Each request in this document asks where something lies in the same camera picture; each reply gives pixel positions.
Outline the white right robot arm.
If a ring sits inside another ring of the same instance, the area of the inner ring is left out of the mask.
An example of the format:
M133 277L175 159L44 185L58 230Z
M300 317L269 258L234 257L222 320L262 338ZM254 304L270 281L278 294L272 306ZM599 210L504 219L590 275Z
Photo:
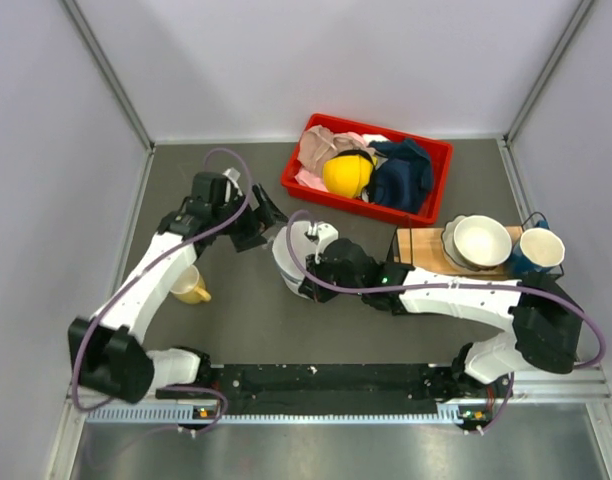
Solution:
M548 275L506 281L445 276L377 262L346 238L290 257L304 275L301 293L315 301L355 295L394 315L444 315L496 328L493 338L464 345L452 360L448 381L464 395L519 371L566 375L575 368L582 312Z

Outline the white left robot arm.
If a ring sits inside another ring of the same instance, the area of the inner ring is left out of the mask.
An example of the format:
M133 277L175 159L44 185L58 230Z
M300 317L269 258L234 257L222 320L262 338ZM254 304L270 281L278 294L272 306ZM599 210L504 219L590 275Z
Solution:
M286 222L261 185L248 191L239 173L200 172L181 206L159 223L146 253L120 289L90 318L68 328L74 388L136 404L148 393L180 385L191 396L212 387L207 355L186 347L147 351L150 322L185 270L225 235L238 252L265 244L265 232Z

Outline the white mesh laundry bag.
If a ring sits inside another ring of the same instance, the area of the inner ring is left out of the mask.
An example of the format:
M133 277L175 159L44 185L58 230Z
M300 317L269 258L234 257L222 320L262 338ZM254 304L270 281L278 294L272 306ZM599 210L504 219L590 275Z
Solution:
M299 292L306 277L294 258L305 267L306 257L314 254L315 245L305 236L310 223L300 220L295 221L291 227L284 226L272 242L272 255L284 283L292 293L302 298L307 298L307 295Z

